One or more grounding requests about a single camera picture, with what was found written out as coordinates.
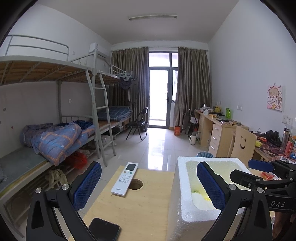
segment smartphone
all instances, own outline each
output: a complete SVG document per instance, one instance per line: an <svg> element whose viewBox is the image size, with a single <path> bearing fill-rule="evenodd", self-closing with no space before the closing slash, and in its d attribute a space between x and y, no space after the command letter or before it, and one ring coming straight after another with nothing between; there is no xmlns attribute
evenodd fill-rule
<svg viewBox="0 0 296 241"><path fill-rule="evenodd" d="M98 241L116 241L120 233L120 227L117 224L99 218L92 220L89 230Z"/></svg>

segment anime girl poster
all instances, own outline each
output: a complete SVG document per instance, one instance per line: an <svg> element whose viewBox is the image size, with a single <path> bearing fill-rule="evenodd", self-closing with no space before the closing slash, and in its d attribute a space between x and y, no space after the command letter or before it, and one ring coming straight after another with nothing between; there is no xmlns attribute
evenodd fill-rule
<svg viewBox="0 0 296 241"><path fill-rule="evenodd" d="M276 84L268 86L267 108L282 111L283 109L283 88Z"/></svg>

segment air conditioner remote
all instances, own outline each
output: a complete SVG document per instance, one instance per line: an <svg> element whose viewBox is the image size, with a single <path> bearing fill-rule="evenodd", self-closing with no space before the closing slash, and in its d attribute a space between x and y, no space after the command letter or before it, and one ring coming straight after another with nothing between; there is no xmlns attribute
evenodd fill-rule
<svg viewBox="0 0 296 241"><path fill-rule="evenodd" d="M126 167L123 169L116 183L111 189L113 194L124 196L128 190L128 186L135 175L135 172L138 168L139 163L129 162Z"/></svg>

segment metal screw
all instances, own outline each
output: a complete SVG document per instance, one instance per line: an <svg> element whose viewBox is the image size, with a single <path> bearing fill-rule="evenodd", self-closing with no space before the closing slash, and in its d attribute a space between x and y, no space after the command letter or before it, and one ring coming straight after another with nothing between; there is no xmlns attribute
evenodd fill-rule
<svg viewBox="0 0 296 241"><path fill-rule="evenodd" d="M257 188L257 192L263 193L263 189L262 188Z"/></svg>
<svg viewBox="0 0 296 241"><path fill-rule="evenodd" d="M229 188L230 188L231 190L235 190L237 187L236 187L234 184L229 184Z"/></svg>
<svg viewBox="0 0 296 241"><path fill-rule="evenodd" d="M70 187L69 184L64 184L64 185L62 186L62 189L63 189L63 190L67 190L69 187Z"/></svg>
<svg viewBox="0 0 296 241"><path fill-rule="evenodd" d="M37 189L35 190L35 193L41 193L41 191L42 191L42 188L37 188Z"/></svg>

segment upper bunk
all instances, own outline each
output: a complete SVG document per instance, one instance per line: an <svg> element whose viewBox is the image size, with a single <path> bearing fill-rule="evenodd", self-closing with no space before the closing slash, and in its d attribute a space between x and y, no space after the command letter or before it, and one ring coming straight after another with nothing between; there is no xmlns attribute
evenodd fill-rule
<svg viewBox="0 0 296 241"><path fill-rule="evenodd" d="M84 66L81 64L73 63L75 60L68 62L69 57L69 47L65 44L61 44L48 39L26 36L26 35L8 35L10 37L9 44L7 46L5 56L0 57L0 86L14 83L24 83L24 82L39 82L39 81L66 81L66 82L76 82L76 83L87 83L87 78L85 71L89 71L89 75L93 77L93 67ZM13 37L24 37L38 39L42 41L47 41L50 43L58 44L67 47L67 51L59 51L55 49L49 49L44 47L38 47L33 45L20 45L12 44ZM66 61L56 60L44 57L35 56L20 56L20 55L7 55L10 47L30 47L38 48L43 50L49 50L65 54ZM78 59L97 54L94 53L82 56ZM105 85L116 84L120 82L120 75L109 74L103 71L97 70L96 74L96 84L101 84L100 74L102 74Z"/></svg>

